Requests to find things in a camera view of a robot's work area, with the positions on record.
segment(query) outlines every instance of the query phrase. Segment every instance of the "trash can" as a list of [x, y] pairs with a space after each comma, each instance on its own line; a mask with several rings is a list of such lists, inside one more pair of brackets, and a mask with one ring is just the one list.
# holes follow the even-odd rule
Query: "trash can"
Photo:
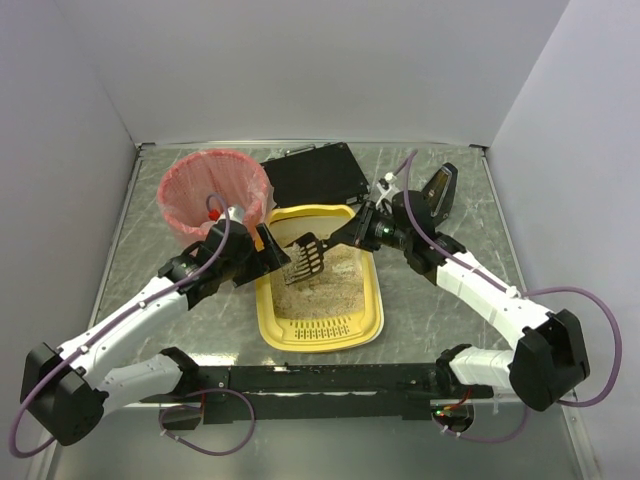
[[187, 155], [162, 177], [157, 202], [169, 228], [182, 246], [204, 240], [213, 224], [212, 210], [222, 212], [211, 193], [228, 206], [245, 210], [244, 225], [257, 238], [256, 225], [273, 208], [273, 188], [264, 169], [253, 158], [235, 150], [212, 149]]

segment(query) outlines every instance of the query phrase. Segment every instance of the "metal frame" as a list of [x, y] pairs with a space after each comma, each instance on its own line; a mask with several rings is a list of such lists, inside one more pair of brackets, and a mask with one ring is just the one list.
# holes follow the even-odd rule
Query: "metal frame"
[[[175, 145], [176, 147], [184, 147], [184, 148], [195, 148], [195, 149], [202, 149], [202, 148], [215, 148], [215, 147], [230, 147], [230, 146], [246, 146], [246, 147], [258, 147], [258, 146], [278, 146], [278, 145], [282, 145], [282, 146], [287, 146], [287, 145], [307, 145], [309, 143], [318, 143], [318, 144], [324, 144], [327, 142], [331, 142], [331, 141], [335, 141], [335, 140], [315, 140], [313, 142], [310, 142], [309, 140], [264, 140], [264, 141], [254, 141], [254, 140], [239, 140], [239, 141], [213, 141], [213, 142], [204, 142], [204, 143], [183, 143], [183, 144], [163, 144], [163, 145], [158, 145], [158, 147], [169, 147], [172, 145]], [[451, 147], [452, 145], [448, 145], [448, 144], [444, 144], [444, 143], [437, 143], [437, 142], [382, 142], [382, 141], [354, 141], [352, 143], [358, 143], [358, 144], [368, 144], [368, 145], [384, 145], [384, 146], [399, 146], [399, 147]], [[109, 249], [109, 253], [107, 255], [107, 261], [105, 264], [105, 268], [104, 268], [104, 273], [102, 275], [102, 279], [100, 281], [100, 286], [96, 295], [96, 300], [94, 302], [94, 306], [93, 306], [93, 310], [91, 313], [91, 317], [90, 317], [90, 321], [89, 321], [89, 327], [93, 326], [95, 324], [95, 321], [97, 319], [98, 316], [98, 310], [100, 307], [100, 303], [102, 301], [102, 297], [104, 295], [104, 289], [105, 289], [105, 285], [108, 279], [108, 275], [109, 275], [109, 271], [111, 268], [111, 265], [113, 263], [113, 258], [115, 255], [115, 251], [116, 248], [118, 246], [118, 240], [120, 238], [120, 234], [122, 232], [122, 227], [124, 224], [124, 220], [127, 214], [127, 211], [129, 209], [129, 205], [131, 203], [131, 196], [133, 194], [133, 188], [135, 186], [136, 180], [138, 178], [138, 172], [140, 170], [140, 165], [141, 162], [143, 160], [144, 157], [144, 152], [149, 149], [149, 148], [154, 148], [156, 146], [156, 144], [148, 144], [148, 143], [141, 143], [141, 144], [136, 144], [136, 147], [138, 148], [137, 151], [137, 155], [136, 155], [136, 159], [135, 159], [135, 163], [134, 163], [134, 167], [133, 167], [133, 172], [131, 175], [131, 179], [129, 181], [129, 185], [127, 187], [127, 193], [124, 199], [124, 204], [123, 204], [123, 208], [122, 208], [122, 212], [120, 214], [119, 220], [118, 220], [118, 224], [116, 226], [114, 235], [113, 235], [113, 240], [111, 242], [111, 247]], [[495, 184], [493, 182], [493, 178], [491, 176], [491, 171], [489, 169], [489, 165], [487, 162], [487, 158], [486, 155], [484, 154], [484, 151], [482, 153], [482, 162], [485, 168], [485, 171], [487, 173], [487, 177], [489, 180], [489, 184], [491, 186], [491, 190], [493, 192], [495, 201], [496, 201], [496, 206], [498, 208], [498, 212], [500, 215], [500, 218], [502, 220], [502, 224], [503, 227], [505, 229], [505, 234], [507, 236], [507, 241], [509, 243], [509, 247], [511, 249], [511, 253], [513, 255], [513, 259], [515, 262], [515, 266], [516, 266], [516, 271], [518, 273], [518, 277], [520, 279], [521, 284], [525, 285], [524, 283], [524, 277], [522, 275], [522, 270], [520, 269], [520, 264], [518, 262], [518, 258], [516, 256], [516, 251], [511, 239], [511, 235], [509, 234], [509, 229], [507, 227], [507, 223], [505, 221], [505, 217], [503, 214], [503, 210], [502, 207], [500, 205], [500, 200], [497, 194], [497, 191], [495, 189]], [[516, 397], [514, 397], [513, 395], [502, 395], [502, 394], [497, 394], [494, 398], [492, 399], [477, 399], [474, 400], [474, 403], [487, 403], [487, 402], [492, 402], [494, 403], [496, 406], [498, 405], [498, 403], [511, 403], [511, 402], [517, 402], [519, 401], [519, 399], [517, 399]], [[154, 408], [157, 409], [159, 407], [167, 407], [170, 406], [171, 404], [168, 403], [144, 403], [144, 404], [134, 404], [134, 405], [130, 405], [127, 408]], [[586, 427], [584, 425], [584, 421], [582, 420], [582, 416], [580, 415], [579, 409], [575, 409], [575, 408], [568, 408], [568, 407], [563, 407], [563, 412], [564, 412], [564, 416], [566, 419], [566, 424], [567, 424], [567, 430], [569, 433], [569, 436], [571, 438], [571, 443], [574, 447], [574, 451], [575, 451], [575, 455], [576, 455], [576, 459], [578, 462], [578, 466], [580, 469], [580, 472], [583, 476], [583, 478], [589, 478], [589, 479], [600, 479], [602, 478], [602, 475], [600, 473], [600, 470], [597, 466], [597, 463], [595, 461], [595, 454], [593, 451], [593, 447], [591, 445], [591, 442], [589, 441], [589, 436], [586, 430]], [[41, 441], [44, 441], [48, 438], [48, 432], [44, 431]], [[57, 458], [59, 454], [59, 445], [57, 443], [54, 443], [52, 446], [50, 446], [48, 449], [46, 449], [44, 452], [42, 452], [40, 455], [36, 456], [30, 465], [29, 471], [28, 471], [28, 475], [27, 475], [27, 479], [28, 480], [45, 480], [49, 477], [49, 473], [51, 471], [51, 467], [54, 465], [55, 459]]]

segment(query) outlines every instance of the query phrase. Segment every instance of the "litter box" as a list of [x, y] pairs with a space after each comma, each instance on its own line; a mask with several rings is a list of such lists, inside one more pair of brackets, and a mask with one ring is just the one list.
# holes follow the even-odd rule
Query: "litter box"
[[[269, 230], [281, 246], [283, 240], [313, 232], [329, 235], [355, 216], [346, 205], [302, 205], [276, 209], [269, 219]], [[382, 299], [373, 255], [358, 250], [361, 263], [364, 308], [328, 318], [280, 318], [274, 310], [271, 275], [256, 280], [258, 325], [264, 340], [278, 350], [290, 352], [330, 352], [355, 347], [375, 339], [384, 324]]]

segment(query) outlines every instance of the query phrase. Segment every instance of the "gray marble surface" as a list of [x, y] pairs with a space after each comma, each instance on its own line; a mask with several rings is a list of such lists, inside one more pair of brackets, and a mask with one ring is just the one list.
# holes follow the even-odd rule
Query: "gray marble surface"
[[[398, 165], [411, 145], [350, 147], [368, 179]], [[258, 161], [279, 156], [287, 147], [239, 145]], [[177, 160], [197, 150], [184, 146], [146, 147], [98, 312], [98, 321], [138, 293], [157, 269], [181, 250], [165, 224], [155, 194], [162, 175]], [[450, 146], [422, 146], [414, 161], [411, 185], [421, 187], [445, 162], [459, 170], [451, 216], [441, 230], [462, 242], [496, 275], [518, 285], [518, 275], [487, 177], [482, 152]], [[499, 334], [467, 305], [432, 286], [406, 265], [402, 254], [382, 249], [375, 255], [385, 312], [384, 329], [373, 342], [334, 353], [298, 354], [267, 345], [258, 330], [252, 284], [219, 293], [193, 311], [159, 329], [125, 363], [177, 346], [201, 365], [365, 364], [434, 361], [460, 343], [506, 348]]]

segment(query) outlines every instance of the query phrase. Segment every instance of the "white enclosure wall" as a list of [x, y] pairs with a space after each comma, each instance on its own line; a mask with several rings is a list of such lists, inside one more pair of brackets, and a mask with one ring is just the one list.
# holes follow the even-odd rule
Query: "white enclosure wall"
[[[619, 316], [621, 377], [584, 410], [607, 479], [640, 478], [640, 3], [572, 0], [489, 150], [507, 223], [530, 287], [578, 285]], [[600, 390], [612, 362], [597, 308], [569, 295], [586, 330]]]
[[86, 327], [134, 155], [55, 3], [0, 0], [2, 478], [29, 466], [6, 448], [25, 356]]
[[489, 145], [567, 0], [56, 0], [136, 142]]

